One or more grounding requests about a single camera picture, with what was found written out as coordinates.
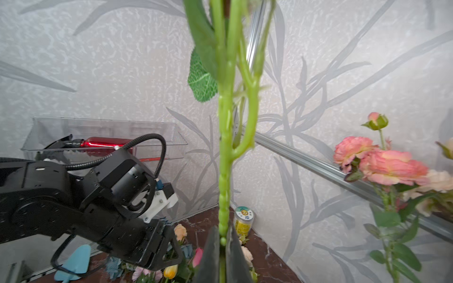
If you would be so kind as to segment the pink peach rose stem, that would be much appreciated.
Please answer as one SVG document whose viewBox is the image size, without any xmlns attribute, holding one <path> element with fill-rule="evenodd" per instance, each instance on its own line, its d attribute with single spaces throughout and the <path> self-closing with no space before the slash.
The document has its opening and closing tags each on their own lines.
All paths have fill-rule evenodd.
<svg viewBox="0 0 453 283">
<path fill-rule="evenodd" d="M 421 271 L 422 265 L 407 242 L 417 235 L 419 219 L 408 221 L 416 203 L 405 203 L 402 194 L 428 184 L 428 168 L 414 160 L 409 152 L 392 150 L 390 140 L 383 135 L 388 124 L 385 115 L 370 113 L 363 127 L 378 132 L 381 143 L 377 145 L 367 137 L 349 136 L 336 145 L 333 158 L 345 174 L 345 181 L 368 182 L 382 201 L 381 208 L 370 204 L 375 222 L 365 225 L 365 229 L 381 241 L 382 249 L 371 251 L 369 256 L 385 266 L 394 283 L 398 283 L 401 276 L 418 283 L 420 280 L 415 273 Z"/>
</svg>

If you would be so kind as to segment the pink white rose stem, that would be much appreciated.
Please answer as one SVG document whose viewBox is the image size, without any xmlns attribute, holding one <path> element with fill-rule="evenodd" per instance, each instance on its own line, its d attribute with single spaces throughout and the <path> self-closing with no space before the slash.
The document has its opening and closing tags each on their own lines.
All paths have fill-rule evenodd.
<svg viewBox="0 0 453 283">
<path fill-rule="evenodd" d="M 453 160 L 453 138 L 450 138 L 445 143 L 437 141 L 435 144 L 440 147 L 442 155 L 445 158 Z"/>
</svg>

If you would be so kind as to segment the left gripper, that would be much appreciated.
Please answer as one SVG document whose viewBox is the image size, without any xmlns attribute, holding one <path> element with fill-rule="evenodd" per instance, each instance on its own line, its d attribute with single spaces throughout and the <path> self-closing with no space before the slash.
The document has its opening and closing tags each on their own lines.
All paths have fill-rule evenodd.
<svg viewBox="0 0 453 283">
<path fill-rule="evenodd" d="M 105 265 L 92 270 L 88 267 L 86 273 L 77 274 L 63 268 L 69 257 L 63 264 L 59 263 L 61 254 L 75 237 L 73 234 L 67 237 L 53 254 L 50 263 L 56 271 L 86 278 Z M 140 218 L 126 219 L 119 216 L 96 243 L 100 251 L 150 271 L 178 265 L 184 258 L 174 233 L 174 226 L 159 219 L 152 219 L 146 223 Z"/>
</svg>

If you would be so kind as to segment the cream rose cluster stem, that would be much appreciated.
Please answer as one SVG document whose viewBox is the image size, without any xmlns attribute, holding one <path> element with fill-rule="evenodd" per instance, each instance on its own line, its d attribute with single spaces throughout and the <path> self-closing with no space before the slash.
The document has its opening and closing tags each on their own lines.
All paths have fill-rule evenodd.
<svg viewBox="0 0 453 283">
<path fill-rule="evenodd" d="M 219 282 L 226 283 L 225 247 L 230 225 L 233 163 L 255 145 L 265 49 L 276 1 L 259 32 L 254 60 L 247 58 L 244 22 L 264 1 L 184 1 L 194 42 L 188 83 L 199 101 L 218 94 L 219 175 L 218 224 Z"/>
</svg>

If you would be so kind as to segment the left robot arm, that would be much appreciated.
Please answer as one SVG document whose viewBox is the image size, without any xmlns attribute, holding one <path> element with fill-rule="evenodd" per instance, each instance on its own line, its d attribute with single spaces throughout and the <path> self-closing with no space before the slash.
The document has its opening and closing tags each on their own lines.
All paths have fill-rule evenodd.
<svg viewBox="0 0 453 283">
<path fill-rule="evenodd" d="M 33 235 L 67 235 L 95 242 L 112 257 L 150 271 L 179 265 L 184 255 L 174 228 L 156 219 L 178 198 L 134 157 L 132 147 L 165 139 L 140 136 L 111 154 L 85 163 L 1 159 L 1 242 Z"/>
</svg>

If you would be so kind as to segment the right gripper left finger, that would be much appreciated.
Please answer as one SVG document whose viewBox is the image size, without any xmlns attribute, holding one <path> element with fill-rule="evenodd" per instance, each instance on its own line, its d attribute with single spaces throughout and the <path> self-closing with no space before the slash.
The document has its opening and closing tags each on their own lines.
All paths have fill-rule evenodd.
<svg viewBox="0 0 453 283">
<path fill-rule="evenodd" d="M 220 235 L 217 226 L 210 229 L 194 283 L 219 283 Z"/>
</svg>

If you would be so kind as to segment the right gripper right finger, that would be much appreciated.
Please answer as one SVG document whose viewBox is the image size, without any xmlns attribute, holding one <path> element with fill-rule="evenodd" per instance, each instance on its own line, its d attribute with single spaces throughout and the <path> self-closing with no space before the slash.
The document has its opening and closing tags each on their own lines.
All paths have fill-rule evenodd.
<svg viewBox="0 0 453 283">
<path fill-rule="evenodd" d="M 226 234 L 225 265 L 227 283 L 252 283 L 252 276 L 232 225 Z"/>
</svg>

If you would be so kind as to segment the cream peach rose stem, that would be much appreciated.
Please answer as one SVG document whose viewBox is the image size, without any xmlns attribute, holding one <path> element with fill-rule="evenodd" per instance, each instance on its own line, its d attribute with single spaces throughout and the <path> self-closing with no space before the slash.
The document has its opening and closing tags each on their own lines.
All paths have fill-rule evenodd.
<svg viewBox="0 0 453 283">
<path fill-rule="evenodd" d="M 423 216 L 440 213 L 453 220 L 453 176 L 447 171 L 430 170 L 429 184 L 416 187 L 403 193 L 403 200 L 418 200 L 415 209 Z"/>
</svg>

